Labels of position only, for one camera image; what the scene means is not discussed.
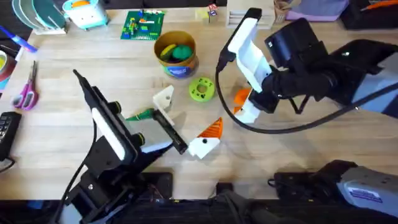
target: green ball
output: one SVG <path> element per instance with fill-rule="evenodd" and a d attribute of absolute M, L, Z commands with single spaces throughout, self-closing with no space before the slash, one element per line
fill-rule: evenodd
<path fill-rule="evenodd" d="M 192 49 L 187 45 L 178 45 L 173 50 L 173 58 L 181 61 L 188 59 L 192 55 Z"/>

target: yellow cup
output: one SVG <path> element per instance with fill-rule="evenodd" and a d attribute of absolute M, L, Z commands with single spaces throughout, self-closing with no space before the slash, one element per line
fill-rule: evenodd
<path fill-rule="evenodd" d="M 192 49 L 192 55 L 179 63 L 168 63 L 160 59 L 160 53 L 171 44 L 187 45 Z M 155 42 L 154 51 L 164 72 L 175 78 L 187 78 L 197 69 L 199 60 L 196 55 L 196 44 L 193 37 L 184 31 L 170 31 L 161 35 Z"/>

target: green tape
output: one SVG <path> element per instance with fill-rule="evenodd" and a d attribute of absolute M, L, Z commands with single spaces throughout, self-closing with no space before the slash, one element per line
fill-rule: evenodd
<path fill-rule="evenodd" d="M 211 100 L 214 92 L 214 83 L 209 78 L 196 78 L 189 84 L 189 95 L 199 102 Z"/>

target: toy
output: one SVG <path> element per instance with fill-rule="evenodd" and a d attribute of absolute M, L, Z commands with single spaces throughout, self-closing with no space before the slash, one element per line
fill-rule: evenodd
<path fill-rule="evenodd" d="M 184 61 L 191 57 L 192 49 L 187 45 L 178 45 L 176 48 L 173 49 L 172 57 Z"/>
<path fill-rule="evenodd" d="M 157 40 L 162 32 L 163 18 L 163 11 L 130 11 L 127 14 L 120 39 Z"/>
<path fill-rule="evenodd" d="M 189 94 L 192 99 L 199 102 L 211 100 L 215 92 L 215 86 L 209 78 L 201 77 L 194 79 L 189 84 Z"/>
<path fill-rule="evenodd" d="M 192 156 L 198 156 L 203 159 L 211 150 L 213 150 L 221 141 L 223 134 L 223 119 L 218 118 L 204 132 L 198 135 L 188 146 L 188 152 Z"/>
<path fill-rule="evenodd" d="M 165 49 L 163 49 L 162 53 L 160 53 L 160 59 L 163 61 L 168 61 L 169 58 L 172 56 L 174 48 L 177 47 L 177 44 L 170 44 Z"/>
<path fill-rule="evenodd" d="M 106 26 L 109 22 L 108 15 L 98 0 L 67 0 L 62 9 L 76 26 L 84 30 Z"/>

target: blue pen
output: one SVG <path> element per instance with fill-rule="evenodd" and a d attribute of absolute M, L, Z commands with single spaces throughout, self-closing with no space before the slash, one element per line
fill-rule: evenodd
<path fill-rule="evenodd" d="M 27 51 L 36 53 L 37 48 L 28 44 L 24 39 L 20 38 L 19 36 L 15 35 L 13 33 L 10 33 L 3 26 L 0 26 L 0 30 L 2 30 L 9 38 L 11 38 L 11 40 L 13 40 L 15 43 L 19 44 L 21 47 L 25 48 Z"/>

